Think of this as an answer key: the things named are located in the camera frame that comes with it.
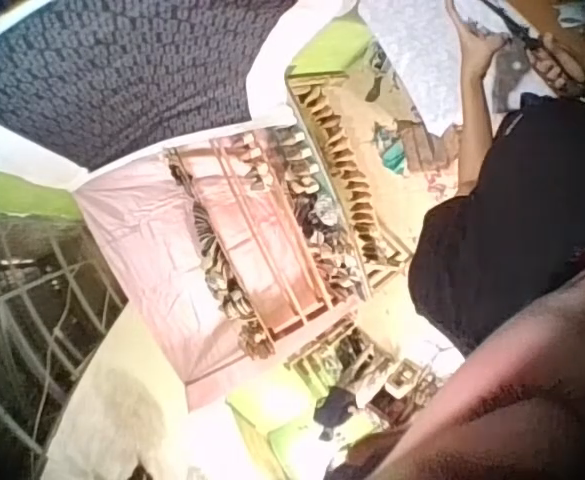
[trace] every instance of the black shirt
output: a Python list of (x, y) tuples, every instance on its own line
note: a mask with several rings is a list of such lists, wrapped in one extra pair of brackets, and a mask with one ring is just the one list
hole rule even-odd
[(466, 355), (585, 268), (585, 105), (553, 100), (517, 115), (474, 191), (427, 213), (410, 267), (417, 312)]
[(336, 428), (352, 417), (350, 407), (356, 407), (354, 394), (341, 387), (330, 387), (327, 397), (317, 403), (314, 421), (326, 428)]

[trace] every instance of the leg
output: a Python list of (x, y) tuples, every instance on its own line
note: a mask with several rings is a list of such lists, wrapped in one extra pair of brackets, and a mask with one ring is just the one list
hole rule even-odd
[(357, 357), (356, 361), (348, 368), (346, 368), (343, 371), (343, 373), (341, 373), (339, 381), (337, 382), (337, 386), (345, 387), (346, 385), (349, 385), (352, 382), (352, 380), (354, 380), (356, 372), (359, 371), (361, 366), (365, 363), (365, 361), (372, 353), (374, 353), (374, 345), (370, 344), (365, 350), (363, 350), (363, 352), (361, 352), (361, 355)]

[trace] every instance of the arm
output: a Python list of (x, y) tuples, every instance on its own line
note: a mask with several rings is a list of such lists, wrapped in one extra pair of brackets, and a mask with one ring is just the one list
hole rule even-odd
[(492, 122), (483, 78), (494, 54), (505, 45), (507, 37), (473, 33), (454, 8), (454, 0), (446, 0), (446, 9), (459, 35), (462, 58), (463, 133), (459, 152), (457, 195), (468, 195), (476, 185), (483, 160), (492, 146)]
[(476, 186), (483, 160), (492, 146), (492, 123), (482, 77), (462, 71), (461, 101), (463, 133), (457, 195), (469, 195)]

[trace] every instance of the dark patterned fabric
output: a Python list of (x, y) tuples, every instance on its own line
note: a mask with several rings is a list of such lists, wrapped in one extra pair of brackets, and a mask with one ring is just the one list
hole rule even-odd
[(0, 125), (90, 170), (250, 120), (245, 78), (294, 0), (56, 0), (0, 35)]

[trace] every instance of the person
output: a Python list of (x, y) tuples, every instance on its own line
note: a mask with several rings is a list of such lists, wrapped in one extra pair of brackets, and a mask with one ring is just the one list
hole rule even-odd
[(370, 344), (317, 403), (313, 419), (323, 426), (320, 440), (331, 441), (334, 430), (365, 408), (396, 371), (398, 362), (375, 350)]
[[(459, 195), (425, 219), (409, 283), (468, 357), (407, 431), (363, 438), (326, 478), (585, 478), (585, 106), (532, 98), (492, 141), (480, 79), (506, 40), (471, 36), (446, 1), (463, 51)], [(555, 60), (530, 56), (561, 92)]]
[(559, 98), (524, 95), (493, 138), (483, 78), (508, 39), (473, 33), (446, 1), (462, 51), (458, 192), (426, 214), (408, 285), (417, 313), (467, 356), (585, 268), (585, 103), (568, 95), (585, 91), (585, 67), (544, 35), (553, 56), (528, 54)]

